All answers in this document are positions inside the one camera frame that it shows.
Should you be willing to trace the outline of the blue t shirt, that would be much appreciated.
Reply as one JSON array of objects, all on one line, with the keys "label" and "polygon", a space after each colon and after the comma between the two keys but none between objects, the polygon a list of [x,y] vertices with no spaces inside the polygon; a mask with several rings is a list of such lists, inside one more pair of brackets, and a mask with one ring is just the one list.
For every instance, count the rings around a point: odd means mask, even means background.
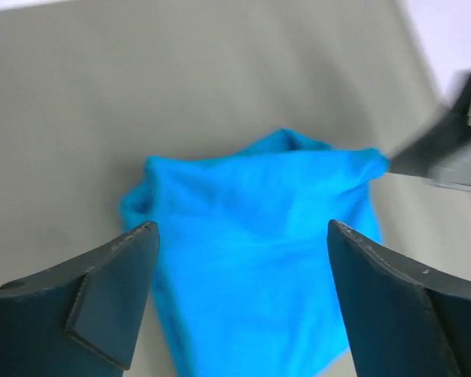
[{"label": "blue t shirt", "polygon": [[151,156],[120,213],[159,228],[152,294],[181,376],[315,376],[349,347],[330,220],[381,241],[377,150],[277,130],[236,154]]}]

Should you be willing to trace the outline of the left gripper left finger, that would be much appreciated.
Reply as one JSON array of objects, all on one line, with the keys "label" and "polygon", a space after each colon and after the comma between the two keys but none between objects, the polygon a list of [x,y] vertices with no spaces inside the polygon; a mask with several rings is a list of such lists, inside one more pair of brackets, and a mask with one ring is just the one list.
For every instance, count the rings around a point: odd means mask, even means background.
[{"label": "left gripper left finger", "polygon": [[0,287],[0,376],[121,376],[159,250],[152,221]]}]

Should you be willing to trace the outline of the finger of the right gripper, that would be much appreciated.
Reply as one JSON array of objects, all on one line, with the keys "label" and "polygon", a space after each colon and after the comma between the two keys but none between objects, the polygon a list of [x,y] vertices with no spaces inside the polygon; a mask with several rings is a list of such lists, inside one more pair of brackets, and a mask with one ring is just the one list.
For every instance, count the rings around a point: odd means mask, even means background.
[{"label": "finger of the right gripper", "polygon": [[390,173],[471,192],[471,71],[462,76],[454,103],[433,126],[390,159]]}]

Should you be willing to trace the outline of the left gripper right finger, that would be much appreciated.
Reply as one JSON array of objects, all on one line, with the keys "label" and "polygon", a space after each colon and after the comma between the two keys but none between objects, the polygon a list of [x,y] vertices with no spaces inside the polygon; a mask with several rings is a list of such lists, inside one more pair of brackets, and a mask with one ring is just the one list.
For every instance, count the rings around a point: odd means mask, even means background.
[{"label": "left gripper right finger", "polygon": [[471,281],[332,220],[327,246],[359,376],[471,376]]}]

